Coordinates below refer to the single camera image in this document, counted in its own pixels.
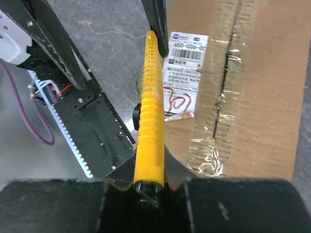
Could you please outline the brown cardboard express box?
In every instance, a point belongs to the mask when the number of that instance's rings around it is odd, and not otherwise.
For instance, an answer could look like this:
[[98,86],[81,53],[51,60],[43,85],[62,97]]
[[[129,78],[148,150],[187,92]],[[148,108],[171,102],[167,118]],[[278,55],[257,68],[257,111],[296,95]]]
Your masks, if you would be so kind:
[[165,143],[201,177],[291,180],[303,101],[308,0],[173,0]]

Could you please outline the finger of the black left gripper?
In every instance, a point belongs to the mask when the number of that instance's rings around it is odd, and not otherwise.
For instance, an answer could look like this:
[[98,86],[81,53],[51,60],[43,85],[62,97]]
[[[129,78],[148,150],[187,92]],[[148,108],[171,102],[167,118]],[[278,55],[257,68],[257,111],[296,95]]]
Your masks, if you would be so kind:
[[76,89],[86,88],[84,76],[73,54],[69,36],[46,0],[22,0],[26,13],[25,32],[52,59]]
[[150,29],[156,34],[162,58],[169,53],[165,0],[141,0]]

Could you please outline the yellow utility knife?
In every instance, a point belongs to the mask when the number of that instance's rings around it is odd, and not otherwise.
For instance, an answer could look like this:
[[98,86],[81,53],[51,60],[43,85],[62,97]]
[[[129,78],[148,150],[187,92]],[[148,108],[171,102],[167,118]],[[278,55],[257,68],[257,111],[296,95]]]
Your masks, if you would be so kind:
[[140,87],[140,121],[133,187],[147,200],[155,201],[164,188],[165,145],[161,56],[155,32],[145,41]]

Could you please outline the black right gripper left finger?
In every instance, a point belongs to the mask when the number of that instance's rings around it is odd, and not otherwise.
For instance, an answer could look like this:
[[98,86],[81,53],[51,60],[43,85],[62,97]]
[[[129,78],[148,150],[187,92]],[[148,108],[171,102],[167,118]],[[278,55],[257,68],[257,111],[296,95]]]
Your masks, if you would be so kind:
[[3,233],[129,233],[135,156],[104,179],[27,179],[0,188]]

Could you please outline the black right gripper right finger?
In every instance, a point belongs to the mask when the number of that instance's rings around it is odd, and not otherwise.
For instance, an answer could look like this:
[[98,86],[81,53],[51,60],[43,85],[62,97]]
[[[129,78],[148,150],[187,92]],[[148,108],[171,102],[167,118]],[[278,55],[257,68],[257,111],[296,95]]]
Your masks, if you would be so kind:
[[297,189],[272,178],[199,178],[165,150],[165,233],[308,233]]

